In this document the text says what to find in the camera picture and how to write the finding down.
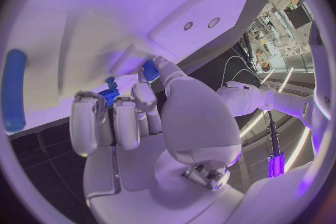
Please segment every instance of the round hole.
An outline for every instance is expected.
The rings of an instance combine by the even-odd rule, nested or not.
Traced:
[[[192,26],[193,26],[193,23],[192,23],[192,22],[188,22],[188,23],[184,26],[184,31],[189,30]]]
[[[214,18],[211,22],[209,22],[208,28],[212,28],[212,27],[216,26],[219,21],[220,21],[220,18]]]

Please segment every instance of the person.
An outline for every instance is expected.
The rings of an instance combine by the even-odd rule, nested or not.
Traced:
[[[249,35],[249,41],[251,45],[252,53],[256,57],[256,64],[259,62],[262,64],[262,70],[264,72],[269,71],[269,55],[264,46],[252,35]]]

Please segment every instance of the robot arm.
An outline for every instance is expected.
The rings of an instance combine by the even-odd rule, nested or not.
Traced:
[[[232,116],[247,115],[257,108],[267,111],[276,109],[299,118],[306,127],[311,129],[312,96],[301,97],[276,92],[270,87],[257,88],[235,81],[227,82],[226,86],[217,90],[217,93],[229,108]]]

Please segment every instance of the cable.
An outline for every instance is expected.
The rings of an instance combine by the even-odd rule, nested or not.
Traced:
[[[227,63],[229,62],[229,60],[231,60],[232,58],[239,58],[239,59],[241,59],[242,60],[242,62],[246,65],[246,67],[249,69],[249,70],[251,70],[252,71],[252,73],[253,73],[253,75],[255,75],[254,74],[254,71],[250,68],[250,67],[248,67],[248,65],[245,63],[245,61],[244,61],[244,59],[242,59],[241,57],[239,57],[239,56],[236,56],[236,55],[234,55],[234,56],[231,56],[231,57],[229,57],[229,59],[226,61],[226,63],[225,63],[225,66],[224,66],[224,72],[223,72],[223,78],[222,78],[222,83],[221,83],[221,87],[223,87],[223,83],[224,83],[224,77],[225,77],[225,71],[226,71],[226,66],[227,66]]]
[[[233,80],[236,78],[236,76],[238,76],[238,74],[239,74],[241,71],[248,71],[248,72],[250,72],[253,76],[255,76],[257,79],[261,80],[255,73],[251,72],[250,70],[242,69],[242,70],[240,70],[238,73],[235,74],[235,76],[233,77],[233,79],[232,79],[231,81],[233,81]]]

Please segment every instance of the blue foam tube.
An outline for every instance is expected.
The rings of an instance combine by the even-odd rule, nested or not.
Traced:
[[[7,54],[1,84],[3,125],[8,132],[18,132],[26,125],[24,111],[24,73],[27,57],[14,49]]]

